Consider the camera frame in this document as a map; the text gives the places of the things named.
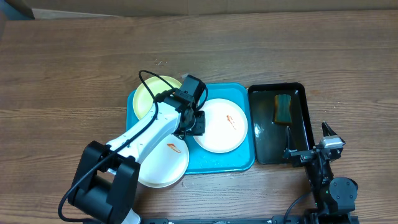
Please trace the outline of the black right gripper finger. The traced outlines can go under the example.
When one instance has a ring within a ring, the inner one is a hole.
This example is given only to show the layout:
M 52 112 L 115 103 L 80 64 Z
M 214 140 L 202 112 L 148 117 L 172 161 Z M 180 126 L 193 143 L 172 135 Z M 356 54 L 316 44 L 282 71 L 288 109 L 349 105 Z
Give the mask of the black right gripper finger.
M 286 134 L 285 151 L 286 152 L 296 151 L 296 146 L 294 143 L 293 135 L 292 135 L 292 132 L 291 132 L 289 126 L 286 127 L 285 134 Z
M 326 121 L 322 122 L 322 131 L 324 137 L 336 135 L 334 130 L 332 130 L 332 128 L 328 125 Z

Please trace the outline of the white plate with sauce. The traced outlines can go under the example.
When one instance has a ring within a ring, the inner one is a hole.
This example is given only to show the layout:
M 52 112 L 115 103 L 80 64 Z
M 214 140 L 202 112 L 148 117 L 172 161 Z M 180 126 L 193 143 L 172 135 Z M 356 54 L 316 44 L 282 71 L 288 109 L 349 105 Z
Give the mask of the white plate with sauce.
M 236 103 L 216 98 L 207 101 L 201 110 L 205 112 L 205 133 L 194 137 L 199 146 L 221 154 L 243 143 L 248 133 L 248 120 Z

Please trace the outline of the green yellow sponge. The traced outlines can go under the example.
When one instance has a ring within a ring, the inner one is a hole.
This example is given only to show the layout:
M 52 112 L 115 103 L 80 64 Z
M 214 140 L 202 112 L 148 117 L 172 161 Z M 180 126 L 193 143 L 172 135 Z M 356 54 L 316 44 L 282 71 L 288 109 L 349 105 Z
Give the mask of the green yellow sponge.
M 274 97 L 273 122 L 281 125 L 290 125 L 292 123 L 290 95 L 281 94 Z

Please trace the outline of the yellow-green plate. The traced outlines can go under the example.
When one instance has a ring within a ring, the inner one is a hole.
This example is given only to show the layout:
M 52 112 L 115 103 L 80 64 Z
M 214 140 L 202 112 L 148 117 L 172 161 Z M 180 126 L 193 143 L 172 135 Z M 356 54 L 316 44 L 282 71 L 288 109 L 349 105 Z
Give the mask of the yellow-green plate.
M 172 77 L 161 76 L 165 81 L 167 81 L 173 88 L 180 88 L 181 83 Z M 171 87 L 157 77 L 148 78 L 145 81 L 146 85 L 150 88 L 154 96 L 158 93 L 162 93 L 165 90 L 171 89 Z M 153 99 L 148 92 L 147 88 L 141 83 L 133 96 L 132 106 L 134 114 L 138 119 L 142 119 L 151 109 L 153 104 Z

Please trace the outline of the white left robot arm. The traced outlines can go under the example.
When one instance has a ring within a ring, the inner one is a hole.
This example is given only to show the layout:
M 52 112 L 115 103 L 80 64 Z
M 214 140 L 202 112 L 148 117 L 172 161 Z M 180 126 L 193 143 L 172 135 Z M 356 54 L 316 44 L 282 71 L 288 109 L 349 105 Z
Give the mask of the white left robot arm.
M 80 222 L 141 223 L 132 209 L 141 164 L 167 136 L 203 134 L 205 115 L 197 102 L 204 91 L 172 88 L 159 93 L 149 112 L 124 134 L 86 146 L 62 198 L 89 216 Z

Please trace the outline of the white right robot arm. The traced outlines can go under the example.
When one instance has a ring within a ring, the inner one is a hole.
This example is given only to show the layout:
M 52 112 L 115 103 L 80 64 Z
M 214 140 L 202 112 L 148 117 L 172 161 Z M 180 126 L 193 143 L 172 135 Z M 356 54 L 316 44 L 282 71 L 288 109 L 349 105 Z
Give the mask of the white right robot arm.
M 358 217 L 352 217 L 355 200 L 358 195 L 358 184 L 347 177 L 335 177 L 330 163 L 339 159 L 345 141 L 326 123 L 322 123 L 323 137 L 318 145 L 307 151 L 298 151 L 293 142 L 292 132 L 286 128 L 286 145 L 284 158 L 293 167 L 304 167 L 310 182 L 310 192 L 295 200 L 287 209 L 283 223 L 358 223 Z M 312 194 L 315 208 L 307 209 L 304 214 L 291 216 L 294 206 Z

